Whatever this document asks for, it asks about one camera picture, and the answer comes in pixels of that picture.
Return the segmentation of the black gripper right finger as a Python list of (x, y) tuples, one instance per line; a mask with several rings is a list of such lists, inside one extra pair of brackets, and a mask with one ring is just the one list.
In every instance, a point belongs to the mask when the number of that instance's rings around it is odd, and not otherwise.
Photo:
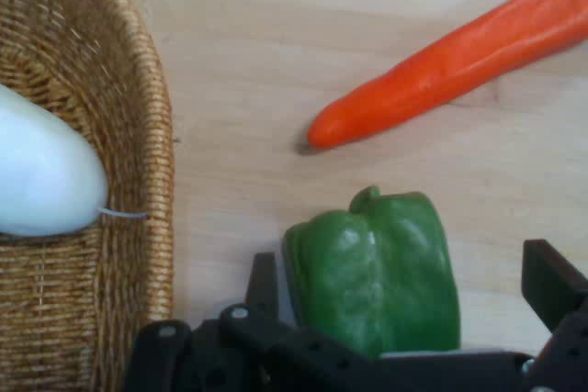
[(523, 364), (525, 391), (587, 389), (587, 277), (545, 240), (523, 246), (522, 294), (551, 336)]

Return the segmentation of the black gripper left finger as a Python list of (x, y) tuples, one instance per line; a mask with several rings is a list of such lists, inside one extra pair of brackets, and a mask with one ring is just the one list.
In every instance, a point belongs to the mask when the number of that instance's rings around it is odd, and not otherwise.
[(141, 329), (129, 391), (378, 391), (381, 369), (336, 342), (278, 317), (276, 258), (254, 257), (245, 300), (196, 328), (155, 321)]

